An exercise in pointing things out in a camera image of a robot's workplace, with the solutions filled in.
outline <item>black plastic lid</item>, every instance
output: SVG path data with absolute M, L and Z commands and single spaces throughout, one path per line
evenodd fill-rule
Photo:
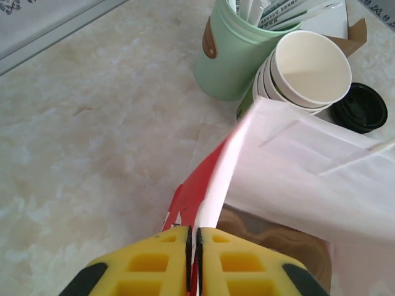
M 364 134 L 382 127 L 388 110 L 374 89 L 354 82 L 346 96 L 331 106 L 331 117 L 337 125 Z

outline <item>brown cardboard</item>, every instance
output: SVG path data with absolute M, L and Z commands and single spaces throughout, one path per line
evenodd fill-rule
M 346 57 L 349 57 L 356 50 L 358 50 L 358 48 L 366 43 L 367 36 L 368 32 L 366 27 L 366 21 L 364 18 L 362 18 L 352 27 L 348 27 L 348 39 L 336 38 L 331 36 L 327 37 L 340 47 Z
M 226 205 L 222 208 L 217 229 L 299 260 L 330 292 L 331 258 L 326 243 L 319 238 Z

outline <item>stack of paper cups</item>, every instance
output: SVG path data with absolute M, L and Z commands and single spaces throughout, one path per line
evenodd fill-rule
M 341 100 L 350 85 L 350 65 L 334 42 L 313 32 L 295 31 L 280 40 L 259 68 L 237 118 L 261 97 L 314 115 Z

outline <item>white paper bag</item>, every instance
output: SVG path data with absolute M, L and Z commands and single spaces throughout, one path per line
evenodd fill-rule
M 195 226 L 223 203 L 331 242 L 332 296 L 395 295 L 395 152 L 260 100 L 229 138 Z

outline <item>white marble surface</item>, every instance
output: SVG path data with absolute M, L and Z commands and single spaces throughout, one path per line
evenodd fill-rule
M 87 262 L 160 230 L 176 187 L 235 124 L 192 68 L 214 0 L 130 0 L 0 77 L 0 294 L 57 295 Z M 356 0 L 354 81 L 389 107 L 395 34 Z

